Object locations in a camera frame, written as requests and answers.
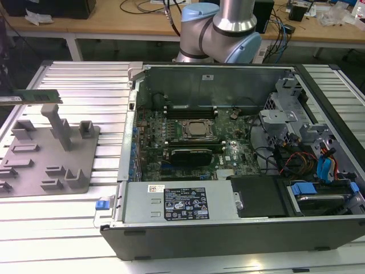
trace sticker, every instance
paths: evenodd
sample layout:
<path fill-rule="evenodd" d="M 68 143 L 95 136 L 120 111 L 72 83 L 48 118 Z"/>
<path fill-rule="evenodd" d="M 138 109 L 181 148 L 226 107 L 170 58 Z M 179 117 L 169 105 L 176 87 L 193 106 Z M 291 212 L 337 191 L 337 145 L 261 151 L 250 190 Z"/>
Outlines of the sticker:
<path fill-rule="evenodd" d="M 149 184 L 147 192 L 164 192 L 164 184 Z"/>
<path fill-rule="evenodd" d="M 0 97 L 0 102 L 21 102 L 22 98 L 18 96 L 7 96 L 7 97 Z"/>
<path fill-rule="evenodd" d="M 167 221 L 209 219 L 205 187 L 166 188 L 164 217 Z"/>
<path fill-rule="evenodd" d="M 212 75 L 212 74 L 203 75 L 202 80 L 203 81 L 212 81 L 212 80 L 214 80 L 214 75 Z"/>

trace computer case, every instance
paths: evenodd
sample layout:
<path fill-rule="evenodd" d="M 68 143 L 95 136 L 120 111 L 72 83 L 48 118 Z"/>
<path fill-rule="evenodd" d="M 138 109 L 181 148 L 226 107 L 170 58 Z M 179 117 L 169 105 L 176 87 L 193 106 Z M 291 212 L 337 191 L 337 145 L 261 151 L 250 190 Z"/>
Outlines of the computer case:
<path fill-rule="evenodd" d="M 199 0 L 199 2 L 208 2 L 219 5 L 220 0 Z M 253 8 L 253 14 L 257 18 L 256 31 L 265 33 L 267 23 L 269 23 L 271 11 L 274 7 L 274 0 L 256 0 Z"/>
<path fill-rule="evenodd" d="M 87 19 L 95 8 L 96 0 L 0 0 L 10 16 L 24 16 L 26 9 L 33 13 L 50 14 L 52 17 Z"/>

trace aluminum extrusion table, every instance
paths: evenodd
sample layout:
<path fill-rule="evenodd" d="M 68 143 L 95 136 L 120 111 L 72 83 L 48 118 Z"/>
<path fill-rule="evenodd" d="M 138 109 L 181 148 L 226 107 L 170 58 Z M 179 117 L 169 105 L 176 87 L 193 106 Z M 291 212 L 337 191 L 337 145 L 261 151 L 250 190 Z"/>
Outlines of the aluminum extrusion table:
<path fill-rule="evenodd" d="M 306 67 L 365 146 L 363 96 L 341 71 Z M 86 194 L 0 199 L 1 273 L 292 273 L 293 268 L 364 273 L 365 237 L 322 252 L 120 261 L 94 228 L 93 217 L 95 202 L 116 189 L 129 94 L 127 68 L 126 62 L 54 62 L 41 67 L 29 84 L 28 88 L 57 88 L 64 101 L 61 118 L 70 124 L 92 120 L 101 135 Z M 15 107 L 0 130 L 1 157 L 13 138 L 9 129 L 16 119 L 29 119 L 36 127 L 48 125 L 40 106 Z"/>

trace red wire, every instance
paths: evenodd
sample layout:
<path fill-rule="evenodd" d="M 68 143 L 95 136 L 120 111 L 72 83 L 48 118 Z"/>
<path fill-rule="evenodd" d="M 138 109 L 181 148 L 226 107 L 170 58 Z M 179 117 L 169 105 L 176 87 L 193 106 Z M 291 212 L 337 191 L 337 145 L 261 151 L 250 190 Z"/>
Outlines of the red wire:
<path fill-rule="evenodd" d="M 286 165 L 291 161 L 291 159 L 295 156 L 295 155 L 301 155 L 301 154 L 305 154 L 305 155 L 309 155 L 309 156 L 311 156 L 314 160 L 316 160 L 316 161 L 318 161 L 317 160 L 317 158 L 313 155 L 313 154 L 311 154 L 311 153 L 308 153 L 308 152 L 295 152 L 295 153 L 293 153 L 293 154 L 291 154 L 290 155 L 290 157 L 289 157 L 289 159 L 286 161 L 286 163 L 285 163 L 285 167 L 286 167 Z"/>

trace white label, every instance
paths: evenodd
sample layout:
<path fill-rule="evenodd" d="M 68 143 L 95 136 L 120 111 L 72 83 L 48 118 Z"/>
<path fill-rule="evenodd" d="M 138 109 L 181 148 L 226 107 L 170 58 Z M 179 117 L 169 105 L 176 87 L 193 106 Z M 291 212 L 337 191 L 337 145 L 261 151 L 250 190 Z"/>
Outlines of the white label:
<path fill-rule="evenodd" d="M 21 102 L 22 98 L 18 96 L 0 97 L 0 102 Z"/>
<path fill-rule="evenodd" d="M 164 184 L 149 184 L 147 192 L 164 192 Z"/>
<path fill-rule="evenodd" d="M 212 75 L 212 74 L 203 75 L 202 80 L 203 81 L 212 81 L 212 80 L 214 80 L 214 75 Z"/>

